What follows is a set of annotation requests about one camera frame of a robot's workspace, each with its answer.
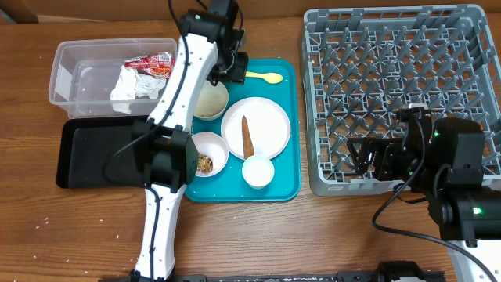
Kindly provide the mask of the cream green bowl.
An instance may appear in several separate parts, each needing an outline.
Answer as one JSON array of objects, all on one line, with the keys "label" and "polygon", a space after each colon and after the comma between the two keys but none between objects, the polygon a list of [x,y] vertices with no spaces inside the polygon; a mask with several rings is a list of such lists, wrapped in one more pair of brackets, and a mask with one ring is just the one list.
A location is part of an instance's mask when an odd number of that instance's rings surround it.
[{"label": "cream green bowl", "polygon": [[212,85],[209,81],[205,81],[200,91],[194,116],[204,121],[215,120],[224,113],[228,101],[229,92],[221,82]]}]

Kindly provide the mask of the red snack wrapper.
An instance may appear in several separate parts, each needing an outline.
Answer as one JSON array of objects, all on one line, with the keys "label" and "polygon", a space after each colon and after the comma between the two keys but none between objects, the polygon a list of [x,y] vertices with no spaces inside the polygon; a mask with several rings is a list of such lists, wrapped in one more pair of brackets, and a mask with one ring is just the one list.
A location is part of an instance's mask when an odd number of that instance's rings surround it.
[{"label": "red snack wrapper", "polygon": [[170,78],[175,65],[175,57],[170,52],[140,56],[124,62],[126,68],[155,78]]}]

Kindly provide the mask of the brown carrot stick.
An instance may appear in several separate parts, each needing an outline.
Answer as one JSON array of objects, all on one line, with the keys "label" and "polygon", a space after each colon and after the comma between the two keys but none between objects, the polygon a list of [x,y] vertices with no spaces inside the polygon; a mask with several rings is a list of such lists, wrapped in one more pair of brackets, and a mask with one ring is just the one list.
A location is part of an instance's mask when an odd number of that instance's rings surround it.
[{"label": "brown carrot stick", "polygon": [[243,137],[243,156],[244,159],[246,160],[254,155],[254,146],[251,141],[251,135],[247,123],[247,118],[245,116],[242,117],[242,137]]}]

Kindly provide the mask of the pink bowl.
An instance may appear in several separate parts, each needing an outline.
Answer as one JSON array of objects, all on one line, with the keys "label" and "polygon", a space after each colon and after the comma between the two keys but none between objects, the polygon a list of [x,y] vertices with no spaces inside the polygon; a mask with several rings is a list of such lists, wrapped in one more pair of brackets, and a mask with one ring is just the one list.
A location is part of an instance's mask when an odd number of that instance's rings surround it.
[{"label": "pink bowl", "polygon": [[204,174],[196,170],[196,176],[211,177],[221,172],[229,159],[229,149],[223,138],[213,132],[199,132],[193,135],[193,142],[199,154],[206,154],[213,161],[212,172]]}]

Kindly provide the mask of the brown food scrap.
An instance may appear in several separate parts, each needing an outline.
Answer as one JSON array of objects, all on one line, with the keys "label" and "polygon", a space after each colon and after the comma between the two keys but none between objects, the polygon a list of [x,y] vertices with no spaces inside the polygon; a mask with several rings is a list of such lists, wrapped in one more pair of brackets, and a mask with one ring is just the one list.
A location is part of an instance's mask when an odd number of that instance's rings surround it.
[{"label": "brown food scrap", "polygon": [[206,154],[199,154],[197,171],[208,174],[213,170],[213,161]]}]

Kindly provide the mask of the white napkin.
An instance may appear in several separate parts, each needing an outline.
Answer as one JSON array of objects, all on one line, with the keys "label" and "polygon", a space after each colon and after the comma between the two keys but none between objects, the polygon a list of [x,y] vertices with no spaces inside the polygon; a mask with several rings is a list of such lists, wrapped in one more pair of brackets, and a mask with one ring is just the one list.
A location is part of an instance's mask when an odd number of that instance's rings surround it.
[{"label": "white napkin", "polygon": [[112,108],[115,112],[130,114],[131,100],[157,99],[166,84],[166,78],[140,74],[136,69],[121,66],[117,83],[110,93]]}]

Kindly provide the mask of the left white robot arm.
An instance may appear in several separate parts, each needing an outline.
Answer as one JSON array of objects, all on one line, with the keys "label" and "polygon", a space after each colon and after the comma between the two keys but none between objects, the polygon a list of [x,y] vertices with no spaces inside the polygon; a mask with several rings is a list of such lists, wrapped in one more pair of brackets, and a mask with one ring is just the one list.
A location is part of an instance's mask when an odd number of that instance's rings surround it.
[{"label": "left white robot arm", "polygon": [[190,126],[204,82],[241,84],[248,55],[240,51],[244,29],[238,5],[213,4],[190,10],[175,21],[180,32],[178,57],[161,101],[132,141],[143,173],[146,220],[141,255],[133,281],[169,281],[175,271],[174,239],[179,206],[195,176],[198,153]]}]

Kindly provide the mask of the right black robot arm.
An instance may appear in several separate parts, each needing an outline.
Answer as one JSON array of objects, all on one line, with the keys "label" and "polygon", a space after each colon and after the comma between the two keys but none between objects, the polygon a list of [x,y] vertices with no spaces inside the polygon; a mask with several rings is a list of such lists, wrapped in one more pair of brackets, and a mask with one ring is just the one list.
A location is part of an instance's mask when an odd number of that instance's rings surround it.
[{"label": "right black robot arm", "polygon": [[[500,192],[483,185],[484,133],[478,123],[459,118],[432,121],[410,114],[402,138],[350,138],[348,149],[361,175],[370,166],[376,178],[400,179],[372,218],[387,233],[428,240],[446,247],[458,279],[500,279]],[[438,237],[378,223],[380,214],[405,188],[420,194],[438,225]]]}]

